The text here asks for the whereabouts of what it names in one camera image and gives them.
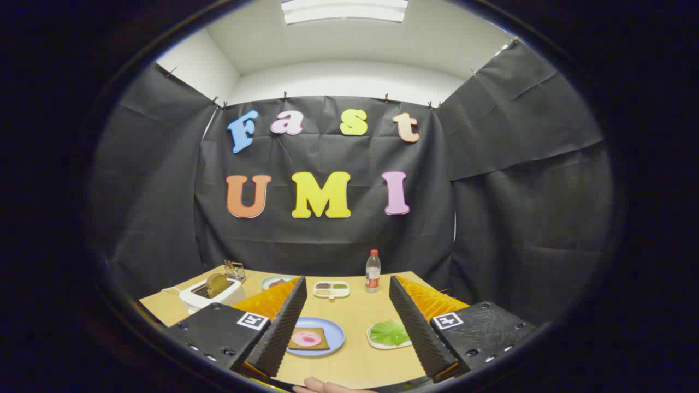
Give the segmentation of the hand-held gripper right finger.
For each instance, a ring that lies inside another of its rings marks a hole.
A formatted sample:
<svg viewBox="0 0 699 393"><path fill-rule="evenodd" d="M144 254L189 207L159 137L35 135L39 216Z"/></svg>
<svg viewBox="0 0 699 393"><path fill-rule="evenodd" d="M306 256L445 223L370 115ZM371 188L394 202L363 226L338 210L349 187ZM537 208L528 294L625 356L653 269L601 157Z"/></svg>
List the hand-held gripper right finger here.
<svg viewBox="0 0 699 393"><path fill-rule="evenodd" d="M537 329L493 302L467 305L399 276L391 277L389 298L435 383L494 361Z"/></svg>

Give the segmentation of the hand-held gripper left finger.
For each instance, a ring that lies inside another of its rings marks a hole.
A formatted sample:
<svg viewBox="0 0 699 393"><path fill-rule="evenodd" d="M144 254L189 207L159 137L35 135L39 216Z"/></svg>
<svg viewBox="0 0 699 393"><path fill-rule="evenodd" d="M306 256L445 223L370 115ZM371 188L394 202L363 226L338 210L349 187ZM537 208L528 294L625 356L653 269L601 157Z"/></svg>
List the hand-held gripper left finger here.
<svg viewBox="0 0 699 393"><path fill-rule="evenodd" d="M307 299L305 276L235 306L212 303L167 328L173 341L218 367L275 377Z"/></svg>

